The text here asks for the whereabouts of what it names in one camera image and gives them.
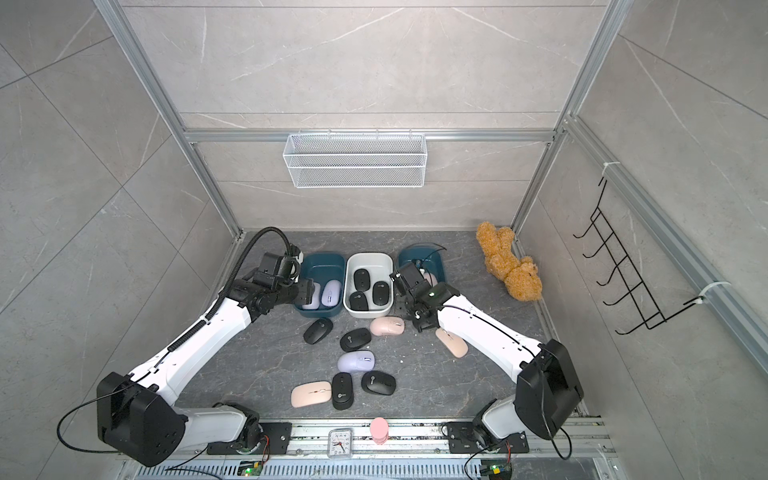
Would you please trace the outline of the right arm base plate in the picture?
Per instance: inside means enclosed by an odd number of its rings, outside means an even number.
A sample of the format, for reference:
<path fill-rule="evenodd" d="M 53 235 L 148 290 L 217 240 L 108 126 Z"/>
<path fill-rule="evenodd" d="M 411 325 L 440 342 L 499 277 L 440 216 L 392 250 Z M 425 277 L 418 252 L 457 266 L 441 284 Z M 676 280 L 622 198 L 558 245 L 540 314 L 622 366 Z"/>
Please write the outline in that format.
<path fill-rule="evenodd" d="M 495 438 L 481 426 L 469 421 L 449 421 L 440 425 L 440 431 L 448 440 L 449 451 L 453 454 L 479 453 L 502 450 L 512 454 L 529 453 L 530 448 L 525 432 L 513 433 L 504 439 Z"/>

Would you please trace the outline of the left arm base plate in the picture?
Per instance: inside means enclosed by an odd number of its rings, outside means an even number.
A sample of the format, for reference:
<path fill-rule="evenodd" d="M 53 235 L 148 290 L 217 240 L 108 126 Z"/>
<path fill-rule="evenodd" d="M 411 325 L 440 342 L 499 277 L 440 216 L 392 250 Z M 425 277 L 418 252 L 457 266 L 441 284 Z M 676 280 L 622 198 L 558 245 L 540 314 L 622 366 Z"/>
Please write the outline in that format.
<path fill-rule="evenodd" d="M 258 455 L 268 450 L 270 454 L 283 455 L 291 439 L 290 422 L 247 422 L 239 436 L 229 442 L 209 443 L 208 455 Z"/>

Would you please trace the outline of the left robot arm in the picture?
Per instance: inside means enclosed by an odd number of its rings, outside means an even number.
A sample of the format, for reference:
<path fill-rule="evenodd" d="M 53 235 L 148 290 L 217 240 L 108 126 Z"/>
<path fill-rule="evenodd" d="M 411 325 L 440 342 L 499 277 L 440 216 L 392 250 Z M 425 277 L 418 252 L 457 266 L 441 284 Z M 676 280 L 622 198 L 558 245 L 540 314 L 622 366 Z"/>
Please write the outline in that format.
<path fill-rule="evenodd" d="M 97 437 L 106 453 L 146 467 L 178 450 L 224 446 L 249 454 L 263 430 L 258 414 L 237 403 L 179 408 L 184 388 L 232 338 L 278 305 L 305 305 L 312 281 L 300 276 L 303 254 L 284 232 L 258 231 L 237 258 L 208 310 L 173 342 L 128 374 L 112 372 L 97 386 Z"/>

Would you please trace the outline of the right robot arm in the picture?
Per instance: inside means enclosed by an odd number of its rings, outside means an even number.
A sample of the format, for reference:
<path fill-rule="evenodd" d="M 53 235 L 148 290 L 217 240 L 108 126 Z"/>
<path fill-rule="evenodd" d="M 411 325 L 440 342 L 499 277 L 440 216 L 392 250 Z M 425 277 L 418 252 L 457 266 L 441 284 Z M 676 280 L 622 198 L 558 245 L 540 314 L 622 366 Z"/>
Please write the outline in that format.
<path fill-rule="evenodd" d="M 527 337 L 475 306 L 446 282 L 438 244 L 402 249 L 390 278 L 417 331 L 435 330 L 464 342 L 492 360 L 515 385 L 514 394 L 494 399 L 471 422 L 474 447 L 488 451 L 527 432 L 551 443 L 584 398 L 567 348 L 555 339 Z"/>

